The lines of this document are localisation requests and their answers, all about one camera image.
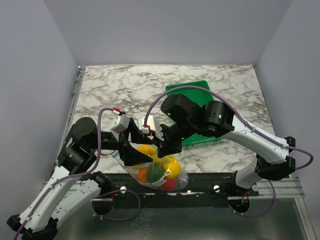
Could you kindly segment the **yellow apple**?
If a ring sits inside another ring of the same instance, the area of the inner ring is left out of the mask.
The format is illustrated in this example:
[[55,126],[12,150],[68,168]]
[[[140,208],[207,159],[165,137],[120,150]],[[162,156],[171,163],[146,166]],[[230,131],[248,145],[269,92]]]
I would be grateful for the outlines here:
[[161,166],[164,169],[164,178],[166,180],[175,179],[181,172],[181,165],[174,155],[168,155],[160,159]]

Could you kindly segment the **green avocado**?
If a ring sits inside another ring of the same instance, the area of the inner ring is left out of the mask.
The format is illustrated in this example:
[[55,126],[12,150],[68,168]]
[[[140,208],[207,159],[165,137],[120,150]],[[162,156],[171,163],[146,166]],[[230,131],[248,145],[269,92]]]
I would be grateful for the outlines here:
[[153,163],[149,166],[147,171],[148,183],[154,183],[158,181],[164,174],[164,169],[159,163]]

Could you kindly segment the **clear zip top bag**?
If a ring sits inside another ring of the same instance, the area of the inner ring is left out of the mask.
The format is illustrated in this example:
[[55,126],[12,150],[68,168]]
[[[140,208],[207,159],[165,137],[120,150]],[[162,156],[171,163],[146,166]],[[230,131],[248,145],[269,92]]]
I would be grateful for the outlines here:
[[142,186],[161,191],[177,191],[184,189],[189,176],[180,161],[174,155],[162,158],[157,156],[155,145],[134,144],[136,150],[152,159],[152,162],[142,162],[133,166],[125,166],[116,152],[112,157]]

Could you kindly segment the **orange fruit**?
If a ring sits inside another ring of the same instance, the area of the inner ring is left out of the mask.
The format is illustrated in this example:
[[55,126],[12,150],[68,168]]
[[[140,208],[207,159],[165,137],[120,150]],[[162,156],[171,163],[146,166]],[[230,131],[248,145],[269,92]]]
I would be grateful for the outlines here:
[[147,172],[148,172],[148,167],[144,167],[144,168],[140,168],[138,170],[138,173],[137,173],[137,180],[139,182],[143,182],[143,183],[147,183],[148,182],[148,179],[147,179]]

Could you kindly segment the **red apple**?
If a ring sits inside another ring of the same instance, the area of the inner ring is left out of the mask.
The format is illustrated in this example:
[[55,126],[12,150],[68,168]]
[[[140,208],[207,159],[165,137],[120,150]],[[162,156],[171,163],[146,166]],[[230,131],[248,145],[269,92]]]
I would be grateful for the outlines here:
[[159,188],[163,191],[173,191],[176,188],[177,179],[167,179],[165,183],[163,183]]

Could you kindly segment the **yellow banana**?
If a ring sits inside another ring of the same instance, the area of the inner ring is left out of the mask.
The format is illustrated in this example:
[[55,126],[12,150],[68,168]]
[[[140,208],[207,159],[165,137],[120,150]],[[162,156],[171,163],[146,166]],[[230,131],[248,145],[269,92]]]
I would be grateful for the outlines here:
[[144,144],[139,146],[137,150],[153,160],[158,159],[156,146]]

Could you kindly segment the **yellow orange mango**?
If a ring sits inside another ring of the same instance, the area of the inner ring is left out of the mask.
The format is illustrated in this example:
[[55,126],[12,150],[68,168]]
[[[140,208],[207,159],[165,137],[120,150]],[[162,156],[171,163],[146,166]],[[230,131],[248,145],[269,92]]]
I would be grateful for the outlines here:
[[139,163],[139,164],[136,164],[134,166],[132,166],[133,168],[145,168],[145,167],[148,167],[149,165],[151,164],[151,162],[143,162],[143,163]]

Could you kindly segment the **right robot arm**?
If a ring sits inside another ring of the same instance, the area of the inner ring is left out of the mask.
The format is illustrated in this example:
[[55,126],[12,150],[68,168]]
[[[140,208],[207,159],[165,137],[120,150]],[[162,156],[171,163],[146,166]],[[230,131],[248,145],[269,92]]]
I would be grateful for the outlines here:
[[199,106],[183,94],[172,94],[160,110],[174,121],[171,126],[161,125],[163,140],[157,144],[160,158],[180,153],[183,140],[194,134],[227,139],[256,153],[255,160],[234,173],[229,189],[236,196],[262,179],[279,181],[296,170],[295,159],[283,147],[290,143],[290,137],[278,138],[249,122],[243,123],[221,101]]

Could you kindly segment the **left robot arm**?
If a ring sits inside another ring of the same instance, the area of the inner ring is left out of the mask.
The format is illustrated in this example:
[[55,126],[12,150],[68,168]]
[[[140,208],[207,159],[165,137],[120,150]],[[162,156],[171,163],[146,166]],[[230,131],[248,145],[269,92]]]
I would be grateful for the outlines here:
[[48,183],[24,212],[7,220],[7,225],[23,240],[54,239],[62,224],[86,202],[114,190],[111,179],[95,171],[101,150],[117,151],[127,167],[151,161],[131,143],[150,145],[152,140],[124,114],[115,118],[111,131],[101,131],[90,117],[80,118],[67,134]]

